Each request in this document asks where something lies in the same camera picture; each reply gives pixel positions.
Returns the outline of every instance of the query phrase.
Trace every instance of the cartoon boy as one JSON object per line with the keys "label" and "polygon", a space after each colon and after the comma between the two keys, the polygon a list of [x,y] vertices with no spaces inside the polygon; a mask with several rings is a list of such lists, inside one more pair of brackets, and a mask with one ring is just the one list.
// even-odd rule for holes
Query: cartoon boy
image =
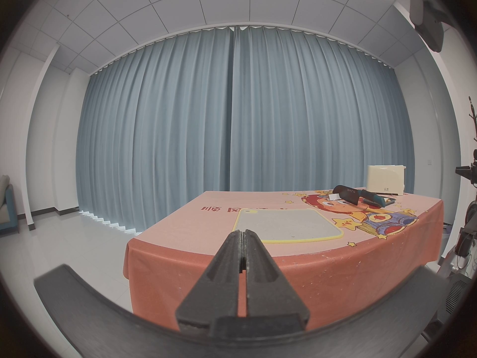
{"label": "cartoon boy", "polygon": [[307,195],[301,199],[323,211],[334,213],[345,213],[351,218],[332,219],[338,227],[345,227],[349,230],[364,230],[365,232],[385,239],[389,235],[401,232],[406,226],[414,224],[417,217],[413,210],[403,210],[402,212],[392,212],[384,208],[368,205],[359,199],[355,206],[346,200],[329,200],[328,195],[332,191],[316,191],[317,195]]}

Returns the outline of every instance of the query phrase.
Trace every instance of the floor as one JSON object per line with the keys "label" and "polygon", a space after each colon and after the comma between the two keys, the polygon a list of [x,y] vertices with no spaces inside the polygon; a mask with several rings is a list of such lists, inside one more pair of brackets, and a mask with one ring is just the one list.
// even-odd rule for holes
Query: floor
{"label": "floor", "polygon": [[[60,264],[71,266],[102,295],[132,312],[129,282],[122,275],[126,233],[78,212],[35,216],[36,230],[20,221],[20,233],[0,237],[0,273],[18,306],[47,343],[63,358],[80,358],[43,307],[33,279]],[[429,263],[436,271],[438,266]],[[426,341],[419,336],[402,358],[413,358]]]}

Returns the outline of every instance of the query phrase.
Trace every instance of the curtain rail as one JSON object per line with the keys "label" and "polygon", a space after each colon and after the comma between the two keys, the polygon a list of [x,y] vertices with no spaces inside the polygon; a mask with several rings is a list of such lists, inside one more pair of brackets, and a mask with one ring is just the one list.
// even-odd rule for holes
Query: curtain rail
{"label": "curtain rail", "polygon": [[356,49],[357,51],[362,51],[364,52],[364,54],[366,56],[371,56],[373,57],[374,59],[378,60],[380,63],[382,63],[384,66],[387,66],[389,67],[390,69],[393,69],[391,66],[389,66],[382,58],[368,52],[367,50],[365,50],[364,48],[358,46],[358,45],[354,45],[354,44],[350,44],[350,43],[347,43],[345,42],[343,39],[340,39],[339,37],[335,37],[335,36],[332,36],[330,35],[329,33],[322,33],[322,32],[318,32],[318,31],[311,31],[309,29],[306,29],[306,28],[300,28],[300,27],[296,27],[296,26],[293,26],[293,25],[285,25],[285,24],[268,24],[268,23],[253,23],[253,22],[247,22],[247,23],[231,23],[231,24],[222,24],[222,25],[217,25],[217,24],[213,24],[213,25],[203,25],[203,26],[200,26],[200,27],[195,27],[195,28],[191,28],[191,29],[188,29],[186,31],[178,31],[178,32],[174,32],[174,33],[168,33],[164,36],[161,36],[161,37],[158,37],[157,39],[153,40],[153,41],[149,41],[149,42],[146,42],[146,43],[143,43],[143,44],[140,44],[138,45],[138,47],[134,48],[133,50],[129,50],[127,52],[124,52],[123,54],[121,54],[120,56],[116,57],[114,60],[108,62],[107,64],[104,64],[103,66],[99,67],[98,69],[96,69],[93,73],[91,73],[90,75],[95,75],[97,74],[98,72],[100,72],[101,70],[103,70],[104,68],[107,68],[109,65],[111,65],[112,63],[116,62],[117,60],[120,60],[122,57],[126,57],[128,54],[132,54],[140,49],[143,49],[145,48],[146,46],[149,46],[149,45],[152,45],[152,44],[155,44],[155,43],[158,43],[160,41],[163,41],[165,39],[170,39],[170,38],[173,38],[173,37],[176,37],[176,36],[180,36],[182,34],[187,34],[187,33],[194,33],[194,32],[199,32],[199,31],[203,31],[203,30],[211,30],[211,29],[225,29],[225,28],[234,28],[234,27],[253,27],[253,28],[259,28],[259,27],[265,27],[265,28],[277,28],[277,29],[282,29],[282,30],[286,30],[286,29],[290,29],[292,31],[295,31],[295,32],[303,32],[305,34],[312,34],[312,35],[316,35],[318,37],[321,37],[321,38],[326,38],[328,40],[331,40],[331,41],[337,41],[339,42],[340,44],[343,44],[343,45],[348,45],[348,47],[352,48],[352,49]]}

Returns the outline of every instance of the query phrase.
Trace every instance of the gray cutting board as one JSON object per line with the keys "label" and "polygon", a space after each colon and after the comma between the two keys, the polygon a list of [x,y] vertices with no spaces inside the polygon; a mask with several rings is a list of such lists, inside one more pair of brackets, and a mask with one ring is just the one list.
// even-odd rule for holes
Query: gray cutting board
{"label": "gray cutting board", "polygon": [[240,210],[234,230],[252,230],[264,243],[317,242],[337,239],[343,231],[313,209]]}

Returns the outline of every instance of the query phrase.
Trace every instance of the pink tablecloth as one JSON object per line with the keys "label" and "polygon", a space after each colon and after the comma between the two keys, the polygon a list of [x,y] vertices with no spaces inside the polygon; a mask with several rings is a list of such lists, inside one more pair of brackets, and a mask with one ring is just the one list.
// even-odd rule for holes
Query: pink tablecloth
{"label": "pink tablecloth", "polygon": [[[362,202],[329,202],[329,192],[200,195],[128,243],[123,273],[134,313],[178,329],[177,306],[233,230],[241,208],[314,208],[343,230],[343,237],[334,240],[265,244],[310,309],[308,329],[356,313],[414,268],[438,258],[441,200],[405,194],[377,209]],[[244,296],[240,294],[239,315],[245,315]]]}

